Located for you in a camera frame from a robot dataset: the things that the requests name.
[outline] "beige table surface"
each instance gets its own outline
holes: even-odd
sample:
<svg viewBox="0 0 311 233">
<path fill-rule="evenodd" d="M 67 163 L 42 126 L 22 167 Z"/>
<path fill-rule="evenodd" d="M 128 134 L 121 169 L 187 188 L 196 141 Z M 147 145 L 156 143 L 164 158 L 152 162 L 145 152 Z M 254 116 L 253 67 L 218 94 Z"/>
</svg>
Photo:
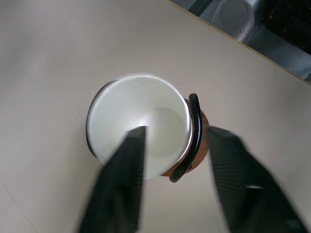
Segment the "beige table surface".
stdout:
<svg viewBox="0 0 311 233">
<path fill-rule="evenodd" d="M 73 232 L 100 163 L 86 113 L 109 80 L 149 72 L 198 94 L 311 226 L 311 87 L 166 0 L 26 0 L 0 12 L 0 232 Z M 144 233 L 224 233 L 209 160 L 146 184 Z"/>
</svg>

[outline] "black handle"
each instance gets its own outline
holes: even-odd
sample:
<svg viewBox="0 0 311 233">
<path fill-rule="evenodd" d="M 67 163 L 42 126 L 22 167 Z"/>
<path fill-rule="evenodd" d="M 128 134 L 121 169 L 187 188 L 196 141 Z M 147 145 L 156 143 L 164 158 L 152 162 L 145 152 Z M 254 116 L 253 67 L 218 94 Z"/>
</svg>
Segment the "black handle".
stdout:
<svg viewBox="0 0 311 233">
<path fill-rule="evenodd" d="M 190 94 L 189 102 L 193 116 L 193 139 L 186 157 L 170 176 L 170 181 L 173 183 L 177 182 L 189 169 L 202 141 L 202 115 L 198 96 L 194 93 Z"/>
</svg>

